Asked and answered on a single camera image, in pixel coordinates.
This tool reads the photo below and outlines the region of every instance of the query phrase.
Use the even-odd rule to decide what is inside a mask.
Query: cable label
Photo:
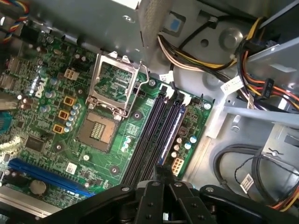
[[[236,76],[233,79],[229,80],[223,84],[220,88],[224,92],[224,95],[228,96],[229,94],[236,92],[237,90],[244,87],[244,84],[240,76]]]
[[[250,174],[247,174],[247,176],[245,177],[245,179],[240,184],[240,186],[243,189],[243,191],[245,192],[245,194],[248,193],[248,190],[251,188],[251,186],[253,185],[253,183],[254,183],[254,181],[253,181],[252,177],[250,176]]]

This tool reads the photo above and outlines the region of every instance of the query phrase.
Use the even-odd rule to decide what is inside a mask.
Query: pcie slot
[[[94,195],[94,193],[86,191],[81,184],[70,181],[66,178],[63,178],[49,171],[43,170],[39,167],[27,164],[18,158],[12,159],[9,162],[8,166],[17,171],[24,172],[40,181],[44,181],[46,183],[55,185],[57,187],[71,191],[75,194],[80,194],[87,197],[91,197]]]

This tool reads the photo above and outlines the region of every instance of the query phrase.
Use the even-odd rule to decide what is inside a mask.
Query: wire bundle
[[[20,1],[15,1],[15,0],[0,0],[0,3],[3,3],[5,5],[9,5],[9,6],[17,6],[23,9],[24,11],[24,15],[21,16],[20,18],[18,18],[13,26],[9,29],[9,31],[6,33],[4,39],[3,39],[3,43],[8,43],[9,40],[11,39],[13,33],[16,31],[16,29],[19,27],[20,23],[25,21],[28,18],[29,15],[29,8],[26,4],[20,2]]]

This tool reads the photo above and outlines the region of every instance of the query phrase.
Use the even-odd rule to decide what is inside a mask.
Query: dell logo
[[[41,81],[39,82],[39,86],[37,87],[37,91],[35,94],[35,96],[37,98],[41,98],[43,96],[43,91],[45,89],[47,81],[48,81],[48,78],[42,78]]]

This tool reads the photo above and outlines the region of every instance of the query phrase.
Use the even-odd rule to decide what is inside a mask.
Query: mounting hole
[[[200,44],[203,48],[206,48],[207,46],[209,46],[209,41],[207,39],[202,39]]]

